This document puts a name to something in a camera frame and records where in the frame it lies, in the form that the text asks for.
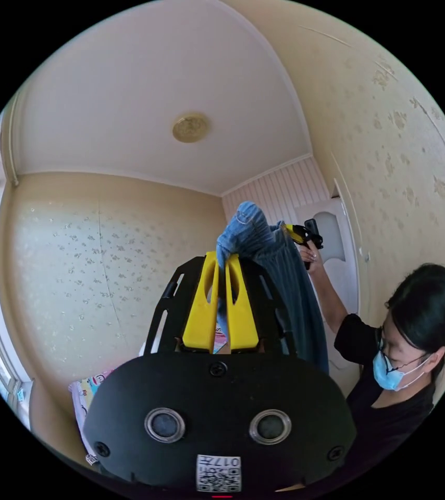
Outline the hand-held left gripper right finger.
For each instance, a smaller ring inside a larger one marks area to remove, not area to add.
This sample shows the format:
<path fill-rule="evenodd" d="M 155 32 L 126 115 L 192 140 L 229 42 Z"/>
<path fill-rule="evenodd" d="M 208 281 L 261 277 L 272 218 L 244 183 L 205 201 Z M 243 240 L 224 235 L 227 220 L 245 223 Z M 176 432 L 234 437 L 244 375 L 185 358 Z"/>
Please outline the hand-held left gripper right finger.
<path fill-rule="evenodd" d="M 226 317 L 231 349 L 256 349 L 258 334 L 237 254 L 225 263 Z"/>

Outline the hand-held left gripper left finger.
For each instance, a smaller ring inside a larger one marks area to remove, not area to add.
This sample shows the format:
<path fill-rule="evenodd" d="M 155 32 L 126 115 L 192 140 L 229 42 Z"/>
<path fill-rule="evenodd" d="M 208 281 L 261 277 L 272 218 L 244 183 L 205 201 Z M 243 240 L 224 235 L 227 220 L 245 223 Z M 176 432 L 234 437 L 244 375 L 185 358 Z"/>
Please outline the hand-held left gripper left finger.
<path fill-rule="evenodd" d="M 213 350 L 217 323 L 219 265 L 215 252 L 207 252 L 193 302 L 184 328 L 182 341 L 192 350 Z"/>

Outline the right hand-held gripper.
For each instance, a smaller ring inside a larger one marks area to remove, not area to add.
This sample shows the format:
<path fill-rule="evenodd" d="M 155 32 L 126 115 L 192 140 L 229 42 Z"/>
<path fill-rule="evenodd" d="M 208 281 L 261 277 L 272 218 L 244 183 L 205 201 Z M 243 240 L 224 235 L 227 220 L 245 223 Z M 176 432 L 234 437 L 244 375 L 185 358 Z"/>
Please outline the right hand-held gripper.
<path fill-rule="evenodd" d="M 299 253 L 307 270 L 322 270 L 324 267 L 322 256 L 314 242 L 310 240 L 310 232 L 305 226 L 285 224 L 287 234 L 299 246 Z"/>

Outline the person's right hand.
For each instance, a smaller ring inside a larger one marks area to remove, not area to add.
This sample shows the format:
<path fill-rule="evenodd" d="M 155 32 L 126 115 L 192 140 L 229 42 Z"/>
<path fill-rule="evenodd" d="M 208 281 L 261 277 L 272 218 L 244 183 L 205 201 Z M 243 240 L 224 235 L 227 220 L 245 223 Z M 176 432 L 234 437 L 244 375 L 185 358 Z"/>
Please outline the person's right hand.
<path fill-rule="evenodd" d="M 323 265 L 321 255 L 318 250 L 310 249 L 309 247 L 300 246 L 299 248 L 300 256 L 306 270 L 309 273 L 314 273 L 316 270 L 320 269 Z"/>

